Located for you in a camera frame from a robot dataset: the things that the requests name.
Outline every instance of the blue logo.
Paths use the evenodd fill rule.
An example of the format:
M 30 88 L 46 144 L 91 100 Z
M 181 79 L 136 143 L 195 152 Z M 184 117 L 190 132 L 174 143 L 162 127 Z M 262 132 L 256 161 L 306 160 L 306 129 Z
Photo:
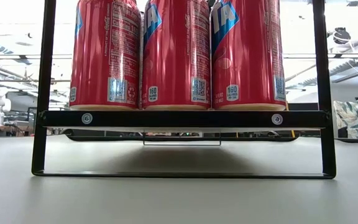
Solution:
M 230 1 L 219 0 L 211 12 L 212 54 L 226 34 L 239 22 L 239 16 Z
M 75 26 L 75 36 L 78 36 L 78 33 L 80 31 L 80 29 L 83 26 L 83 21 L 82 21 L 82 16 L 81 16 L 81 11 L 80 8 L 77 7 L 77 18 L 76 18 L 76 26 Z
M 161 23 L 162 20 L 158 13 L 157 6 L 155 4 L 149 4 L 149 8 L 146 10 L 144 18 L 144 46 L 146 46 L 150 37 Z

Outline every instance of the rack leg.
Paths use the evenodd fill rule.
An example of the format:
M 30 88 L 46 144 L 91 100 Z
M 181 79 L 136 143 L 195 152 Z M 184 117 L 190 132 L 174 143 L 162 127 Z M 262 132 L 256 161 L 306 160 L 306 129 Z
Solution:
M 37 102 L 37 117 L 35 125 L 34 148 L 32 153 L 31 172 L 40 174 L 45 167 L 45 147 L 47 128 L 40 125 L 42 111 L 49 109 L 50 80 L 52 72 L 53 37 L 55 35 L 56 0 L 45 0 L 44 29 L 42 31 L 42 46 L 40 59 L 40 76 Z
M 313 0 L 314 36 L 316 41 L 316 68 L 319 109 L 327 114 L 329 126 L 321 130 L 321 153 L 323 173 L 336 176 L 336 159 L 333 129 L 333 108 L 331 103 L 331 80 L 328 67 L 327 29 L 325 20 L 325 0 Z

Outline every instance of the black metal shelf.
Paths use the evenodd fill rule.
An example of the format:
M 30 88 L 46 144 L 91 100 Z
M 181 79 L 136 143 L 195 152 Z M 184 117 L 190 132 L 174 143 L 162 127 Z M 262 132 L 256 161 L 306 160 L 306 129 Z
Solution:
M 153 177 L 153 178 L 258 178 L 258 179 L 332 179 L 336 176 L 336 158 L 331 105 L 331 87 L 328 70 L 328 48 L 325 0 L 312 0 L 319 111 L 49 111 L 50 82 L 53 55 L 56 0 L 45 0 L 44 29 L 39 77 L 39 98 L 35 126 L 32 173 L 57 177 Z M 319 174 L 250 174 L 250 173 L 169 173 L 169 172 L 60 172 L 45 170 L 47 127 L 89 129 L 126 128 L 191 128 L 198 130 L 229 131 L 252 129 L 320 129 L 323 170 Z

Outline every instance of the white table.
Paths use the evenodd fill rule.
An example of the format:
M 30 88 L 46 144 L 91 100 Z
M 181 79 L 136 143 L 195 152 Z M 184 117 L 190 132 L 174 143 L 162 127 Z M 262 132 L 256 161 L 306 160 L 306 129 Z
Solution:
M 0 223 L 358 223 L 358 144 L 335 180 L 34 177 L 32 138 L 0 138 Z M 321 172 L 319 139 L 147 146 L 48 138 L 47 169 Z

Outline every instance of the black metal rack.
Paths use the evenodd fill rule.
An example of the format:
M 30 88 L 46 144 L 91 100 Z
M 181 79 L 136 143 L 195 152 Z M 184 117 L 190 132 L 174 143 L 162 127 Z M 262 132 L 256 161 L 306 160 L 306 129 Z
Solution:
M 258 178 L 333 179 L 336 176 L 328 48 L 324 16 L 325 0 L 313 0 L 319 111 L 49 111 L 56 0 L 45 0 L 40 61 L 39 99 L 35 127 L 32 173 L 69 177 L 169 177 L 169 178 Z M 81 127 L 142 130 L 153 128 L 238 130 L 252 128 L 321 131 L 323 171 L 319 174 L 168 173 L 168 172 L 52 172 L 45 170 L 47 127 Z

